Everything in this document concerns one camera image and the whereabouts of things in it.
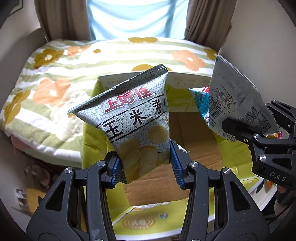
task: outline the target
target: floral bedding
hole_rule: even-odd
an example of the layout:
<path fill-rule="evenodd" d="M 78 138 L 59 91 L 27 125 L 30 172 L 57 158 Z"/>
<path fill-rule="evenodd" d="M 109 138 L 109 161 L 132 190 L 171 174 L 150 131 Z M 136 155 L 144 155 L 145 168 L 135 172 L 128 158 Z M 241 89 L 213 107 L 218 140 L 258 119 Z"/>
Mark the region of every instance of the floral bedding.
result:
<path fill-rule="evenodd" d="M 98 76 L 158 64 L 169 71 L 211 76 L 216 55 L 204 46 L 169 38 L 51 41 L 25 63 L 0 113 L 0 128 L 16 152 L 81 167 L 83 121 L 67 111 L 90 97 Z"/>

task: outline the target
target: brown curtain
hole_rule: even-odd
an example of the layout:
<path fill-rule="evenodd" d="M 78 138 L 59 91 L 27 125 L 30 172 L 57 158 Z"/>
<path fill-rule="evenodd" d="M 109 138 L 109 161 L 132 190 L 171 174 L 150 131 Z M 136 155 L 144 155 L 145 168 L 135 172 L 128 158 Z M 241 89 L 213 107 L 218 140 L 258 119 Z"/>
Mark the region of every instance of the brown curtain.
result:
<path fill-rule="evenodd" d="M 185 39 L 219 51 L 237 0 L 189 0 Z"/>
<path fill-rule="evenodd" d="M 40 26 L 48 41 L 90 40 L 86 0 L 34 0 Z"/>

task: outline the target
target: person's hand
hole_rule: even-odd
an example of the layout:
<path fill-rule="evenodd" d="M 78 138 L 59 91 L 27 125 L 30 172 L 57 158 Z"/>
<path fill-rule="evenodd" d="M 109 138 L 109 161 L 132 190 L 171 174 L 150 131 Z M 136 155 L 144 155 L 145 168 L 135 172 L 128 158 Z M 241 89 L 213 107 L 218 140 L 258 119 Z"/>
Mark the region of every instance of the person's hand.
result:
<path fill-rule="evenodd" d="M 284 193 L 285 191 L 287 191 L 287 188 L 284 188 L 282 186 L 276 185 L 277 190 L 279 191 L 279 193 Z"/>

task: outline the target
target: window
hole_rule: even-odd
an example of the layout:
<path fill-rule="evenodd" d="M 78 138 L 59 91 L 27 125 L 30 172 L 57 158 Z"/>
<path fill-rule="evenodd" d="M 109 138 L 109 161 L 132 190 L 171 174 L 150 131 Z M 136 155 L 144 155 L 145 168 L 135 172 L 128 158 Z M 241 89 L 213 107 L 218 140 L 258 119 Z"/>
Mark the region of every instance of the window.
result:
<path fill-rule="evenodd" d="M 183 39 L 189 0 L 88 0 L 92 39 Z"/>

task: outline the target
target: gray snack bag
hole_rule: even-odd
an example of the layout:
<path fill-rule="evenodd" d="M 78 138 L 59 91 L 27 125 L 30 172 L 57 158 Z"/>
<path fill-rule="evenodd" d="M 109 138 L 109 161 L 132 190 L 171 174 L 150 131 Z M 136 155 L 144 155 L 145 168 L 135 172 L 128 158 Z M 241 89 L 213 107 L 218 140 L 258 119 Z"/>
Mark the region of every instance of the gray snack bag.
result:
<path fill-rule="evenodd" d="M 127 183 L 169 163 L 167 73 L 163 64 L 155 66 L 68 111 L 104 131 Z"/>

